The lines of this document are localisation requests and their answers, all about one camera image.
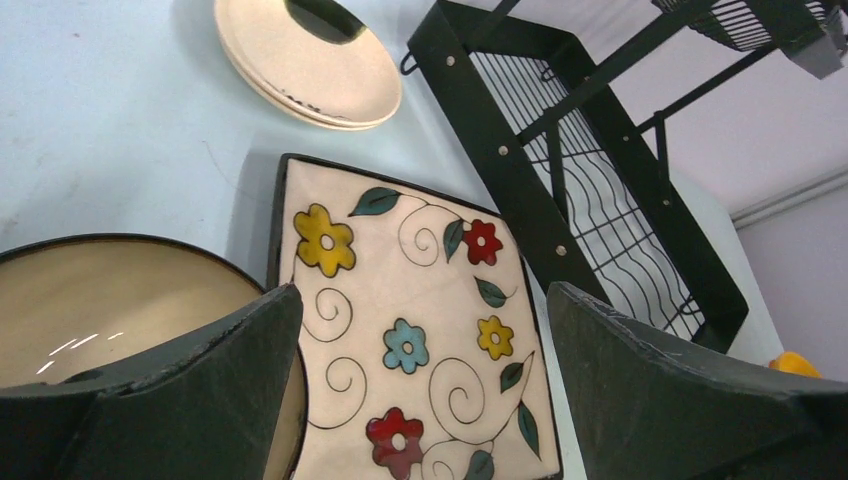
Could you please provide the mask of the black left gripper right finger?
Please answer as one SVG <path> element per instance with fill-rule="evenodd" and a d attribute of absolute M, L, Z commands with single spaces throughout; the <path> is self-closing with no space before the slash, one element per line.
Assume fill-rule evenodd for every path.
<path fill-rule="evenodd" d="M 564 282 L 548 318 L 591 479 L 843 479 L 847 386 L 737 360 Z"/>

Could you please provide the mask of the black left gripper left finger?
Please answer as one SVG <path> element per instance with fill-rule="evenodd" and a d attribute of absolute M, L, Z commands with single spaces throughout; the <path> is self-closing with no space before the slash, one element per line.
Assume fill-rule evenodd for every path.
<path fill-rule="evenodd" d="M 304 434 L 303 302 L 239 310 L 59 383 L 1 391 L 5 479 L 288 479 Z"/>

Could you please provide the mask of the tan bowl with dark rim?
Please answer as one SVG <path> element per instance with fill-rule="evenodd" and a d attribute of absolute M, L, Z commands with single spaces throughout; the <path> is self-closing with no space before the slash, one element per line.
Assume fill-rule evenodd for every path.
<path fill-rule="evenodd" d="M 59 383 L 141 353 L 277 287 L 155 237 L 84 235 L 4 253 L 1 391 Z"/>

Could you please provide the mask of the square floral ceramic plate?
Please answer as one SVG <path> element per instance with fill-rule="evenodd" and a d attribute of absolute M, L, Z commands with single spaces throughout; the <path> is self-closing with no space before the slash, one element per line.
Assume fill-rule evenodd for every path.
<path fill-rule="evenodd" d="M 540 321 L 494 211 L 281 157 L 268 279 L 300 292 L 295 479 L 560 479 Z"/>

